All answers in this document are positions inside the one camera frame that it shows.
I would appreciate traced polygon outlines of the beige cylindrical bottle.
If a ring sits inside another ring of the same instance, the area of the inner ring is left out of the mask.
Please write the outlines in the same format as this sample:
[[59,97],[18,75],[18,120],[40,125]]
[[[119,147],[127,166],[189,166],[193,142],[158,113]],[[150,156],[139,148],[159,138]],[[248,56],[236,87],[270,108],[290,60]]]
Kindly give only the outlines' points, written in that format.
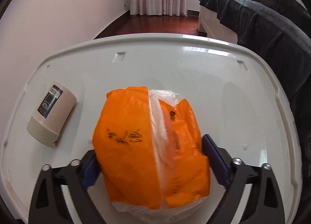
[[54,148],[76,102],[76,96],[65,85],[54,81],[32,114],[28,133],[41,144]]

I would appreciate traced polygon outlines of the orange plastic bag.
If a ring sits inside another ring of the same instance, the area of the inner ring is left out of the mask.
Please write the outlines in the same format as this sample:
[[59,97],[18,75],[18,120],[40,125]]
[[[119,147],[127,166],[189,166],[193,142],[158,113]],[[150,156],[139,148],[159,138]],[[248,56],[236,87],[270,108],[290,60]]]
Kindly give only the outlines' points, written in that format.
[[174,223],[210,194],[210,165],[189,102],[131,86],[107,94],[93,134],[114,208],[147,223]]

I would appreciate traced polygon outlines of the white plastic bin lid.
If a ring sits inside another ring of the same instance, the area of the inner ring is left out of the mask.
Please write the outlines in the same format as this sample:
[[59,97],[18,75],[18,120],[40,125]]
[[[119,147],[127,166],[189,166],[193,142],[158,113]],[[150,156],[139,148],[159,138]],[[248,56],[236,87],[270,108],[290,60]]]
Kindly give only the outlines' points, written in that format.
[[131,34],[34,70],[4,133],[1,180],[22,223],[292,223],[301,150],[256,53]]

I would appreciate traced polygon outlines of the white bed frame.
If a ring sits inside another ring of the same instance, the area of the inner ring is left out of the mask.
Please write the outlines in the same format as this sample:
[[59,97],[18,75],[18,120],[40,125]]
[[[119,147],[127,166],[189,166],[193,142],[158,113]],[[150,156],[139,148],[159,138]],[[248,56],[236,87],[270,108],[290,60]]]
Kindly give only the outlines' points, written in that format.
[[203,6],[200,6],[197,29],[209,38],[237,44],[237,34],[220,23],[217,13]]

